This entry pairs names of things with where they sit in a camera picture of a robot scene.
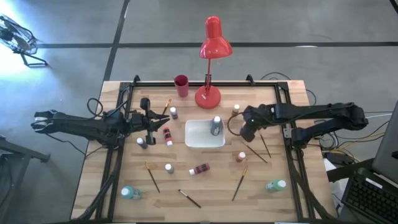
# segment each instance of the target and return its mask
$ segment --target white plastic container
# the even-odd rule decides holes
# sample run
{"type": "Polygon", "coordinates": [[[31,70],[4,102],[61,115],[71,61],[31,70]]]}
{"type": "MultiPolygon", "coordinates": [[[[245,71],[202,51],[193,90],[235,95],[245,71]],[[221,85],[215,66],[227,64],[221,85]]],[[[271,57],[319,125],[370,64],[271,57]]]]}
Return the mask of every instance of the white plastic container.
{"type": "Polygon", "coordinates": [[[189,120],[185,123],[185,144],[192,149],[219,149],[225,145],[223,120],[219,135],[210,133],[211,120],[189,120]]]}

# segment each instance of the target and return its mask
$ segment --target concrete floor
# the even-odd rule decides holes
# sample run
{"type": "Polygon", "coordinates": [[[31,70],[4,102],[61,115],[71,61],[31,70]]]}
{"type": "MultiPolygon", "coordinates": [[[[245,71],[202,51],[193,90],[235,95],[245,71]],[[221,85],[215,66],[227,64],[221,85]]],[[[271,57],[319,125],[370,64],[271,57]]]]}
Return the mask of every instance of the concrete floor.
{"type": "MultiPolygon", "coordinates": [[[[43,44],[112,43],[124,0],[0,0],[0,12],[30,29],[43,44]]],[[[398,40],[398,15],[388,0],[134,0],[126,13],[121,43],[202,42],[203,22],[217,14],[232,42],[387,42],[398,40]]],[[[10,223],[68,220],[83,158],[68,144],[36,134],[29,124],[36,111],[55,109],[89,116],[86,101],[98,97],[110,48],[39,49],[50,67],[27,68],[18,55],[0,46],[0,134],[40,152],[32,161],[10,223]]],[[[206,61],[199,50],[118,49],[110,80],[170,80],[187,74],[202,80],[206,61]]],[[[216,80],[260,79],[282,72],[305,80],[318,104],[350,102],[366,111],[393,109],[397,101],[397,47],[235,48],[213,63],[216,80]]],[[[355,137],[370,133],[388,117],[374,118],[355,137]]],[[[87,141],[67,134],[85,150],[87,141]]],[[[379,141],[349,149],[360,159],[373,157],[379,141]]]]}

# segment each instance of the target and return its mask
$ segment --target small paint bottle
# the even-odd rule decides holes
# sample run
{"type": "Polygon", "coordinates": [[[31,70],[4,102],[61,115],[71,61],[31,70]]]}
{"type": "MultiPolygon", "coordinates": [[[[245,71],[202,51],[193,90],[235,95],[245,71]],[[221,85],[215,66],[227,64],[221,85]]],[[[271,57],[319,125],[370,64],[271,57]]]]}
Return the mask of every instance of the small paint bottle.
{"type": "Polygon", "coordinates": [[[221,118],[219,116],[215,116],[212,120],[211,120],[211,129],[210,129],[210,133],[214,136],[219,135],[220,131],[221,131],[221,118]]]}
{"type": "Polygon", "coordinates": [[[234,108],[232,109],[232,116],[238,115],[239,109],[240,109],[240,108],[241,108],[241,106],[239,106],[239,105],[234,105],[234,108]]]}
{"type": "Polygon", "coordinates": [[[177,109],[175,109],[174,107],[170,108],[170,114],[172,115],[173,119],[178,118],[177,109]]]}
{"type": "Polygon", "coordinates": [[[130,186],[124,186],[121,191],[122,197],[127,199],[141,199],[142,194],[138,189],[134,189],[130,186]]]}
{"type": "Polygon", "coordinates": [[[286,189],[286,181],[284,180],[273,180],[266,185],[268,192],[278,192],[286,189]]]}
{"type": "Polygon", "coordinates": [[[166,164],[166,166],[164,166],[164,168],[166,169],[166,171],[167,171],[169,174],[173,174],[173,173],[174,173],[174,167],[172,167],[171,164],[166,164]]]}
{"type": "Polygon", "coordinates": [[[164,139],[166,140],[166,145],[172,146],[173,145],[172,135],[170,134],[170,129],[168,127],[163,128],[163,135],[164,139]]]}
{"type": "Polygon", "coordinates": [[[236,162],[242,162],[246,158],[246,153],[240,152],[238,155],[236,155],[236,162]]]}
{"type": "Polygon", "coordinates": [[[142,138],[137,138],[137,144],[141,146],[142,149],[148,148],[148,144],[142,138]]]}
{"type": "Polygon", "coordinates": [[[203,165],[195,167],[194,169],[190,169],[189,174],[196,175],[196,174],[200,174],[201,172],[204,172],[206,170],[210,170],[209,164],[203,164],[203,165]]]}

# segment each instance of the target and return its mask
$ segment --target keyboard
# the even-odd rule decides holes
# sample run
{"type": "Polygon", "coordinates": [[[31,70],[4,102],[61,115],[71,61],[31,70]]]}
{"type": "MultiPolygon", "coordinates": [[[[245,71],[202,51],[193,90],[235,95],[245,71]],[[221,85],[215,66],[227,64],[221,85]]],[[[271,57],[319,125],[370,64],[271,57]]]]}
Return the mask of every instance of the keyboard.
{"type": "Polygon", "coordinates": [[[341,202],[376,223],[398,224],[398,189],[366,169],[349,178],[341,202]]]}

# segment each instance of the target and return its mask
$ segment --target wooden table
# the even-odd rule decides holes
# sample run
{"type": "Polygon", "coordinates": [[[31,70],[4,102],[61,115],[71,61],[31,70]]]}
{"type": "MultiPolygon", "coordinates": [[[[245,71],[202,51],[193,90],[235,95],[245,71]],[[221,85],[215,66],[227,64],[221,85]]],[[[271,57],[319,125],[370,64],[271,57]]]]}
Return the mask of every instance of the wooden table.
{"type": "MultiPolygon", "coordinates": [[[[308,105],[303,81],[287,81],[290,97],[295,105],[308,105]]],[[[116,106],[120,82],[105,82],[100,101],[104,110],[116,106]]],[[[258,106],[261,103],[276,103],[275,92],[269,87],[220,87],[221,103],[212,110],[197,107],[194,97],[196,88],[191,88],[186,98],[179,98],[173,87],[134,88],[131,109],[143,112],[139,108],[142,97],[148,97],[152,110],[162,113],[166,101],[171,98],[171,106],[176,107],[178,120],[170,120],[166,126],[170,128],[173,146],[167,147],[161,129],[154,133],[157,144],[143,150],[136,144],[138,137],[146,132],[133,133],[126,139],[123,163],[118,185],[114,222],[271,222],[296,221],[297,216],[287,168],[282,133],[279,126],[261,130],[272,159],[258,136],[248,143],[268,164],[261,161],[241,142],[241,137],[227,132],[226,144],[222,149],[189,149],[184,143],[185,122],[190,119],[211,119],[221,116],[224,122],[231,116],[233,105],[239,104],[241,109],[247,105],[258,106]],[[246,160],[237,163],[237,153],[244,151],[246,160]],[[160,193],[157,192],[144,161],[149,163],[152,174],[157,181],[160,193]],[[210,164],[210,170],[199,175],[190,176],[189,169],[195,166],[210,164]],[[164,166],[174,166],[174,174],[168,174],[164,166]],[[232,202],[236,186],[243,169],[248,171],[240,190],[232,202]],[[284,179],[287,189],[283,192],[268,193],[265,185],[273,179],[284,179]],[[141,200],[129,200],[120,196],[120,190],[131,185],[142,191],[141,200]],[[182,189],[198,202],[202,208],[196,207],[177,190],[182,189]]],[[[238,116],[231,122],[231,129],[239,132],[243,118],[238,116]]],[[[311,126],[313,121],[298,121],[301,127],[311,126]]],[[[88,152],[98,148],[97,142],[90,142],[88,152]]],[[[310,188],[326,210],[335,215],[331,198],[331,190],[323,165],[322,155],[318,147],[308,146],[304,150],[304,161],[307,168],[310,188]]],[[[78,217],[91,203],[98,193],[103,175],[106,150],[102,149],[90,155],[84,163],[78,192],[72,211],[72,218],[78,217]]],[[[110,190],[104,204],[104,214],[108,211],[110,190]]],[[[305,199],[300,194],[304,213],[305,199]]]]}

